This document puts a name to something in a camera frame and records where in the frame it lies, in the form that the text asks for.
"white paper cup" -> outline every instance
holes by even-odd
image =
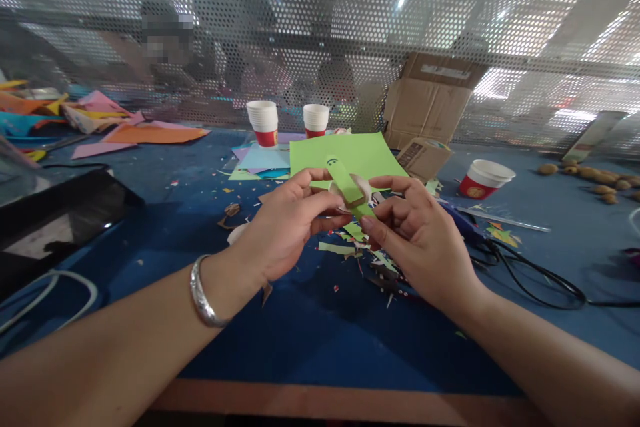
[[[327,130],[329,123],[329,107],[310,103],[303,108],[303,119],[305,120],[305,129],[307,138],[321,137]]]
[[[278,143],[278,111],[275,103],[266,100],[247,104],[247,115],[261,147],[275,147]]]
[[[510,168],[489,160],[474,160],[460,184],[460,192],[467,197],[485,199],[515,178]]]

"metal mesh screen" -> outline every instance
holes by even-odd
[[[612,109],[601,151],[640,156],[640,0],[0,0],[9,73],[214,125],[269,98],[282,130],[323,103],[376,131],[410,51],[491,66],[456,142],[559,150]]]

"bangle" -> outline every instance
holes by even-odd
[[[195,304],[195,309],[198,311],[198,315],[207,327],[224,328],[229,324],[231,319],[222,320],[216,317],[205,292],[202,290],[200,262],[209,256],[211,256],[211,254],[199,256],[193,263],[193,267],[191,268],[191,281],[189,282],[191,286],[191,296],[193,297],[193,303]]]

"fingernail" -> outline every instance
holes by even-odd
[[[373,227],[373,220],[369,216],[363,216],[360,219],[360,224],[362,224],[363,230],[369,230]]]

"person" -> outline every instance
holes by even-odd
[[[286,274],[307,240],[351,221],[331,179],[306,169],[280,185],[229,248],[201,262],[203,291],[228,319],[266,281]],[[558,426],[640,425],[640,372],[487,289],[453,219],[424,186],[378,177],[400,191],[363,217],[411,285],[468,333]],[[186,267],[0,362],[4,426],[128,426],[219,333],[199,317]]]

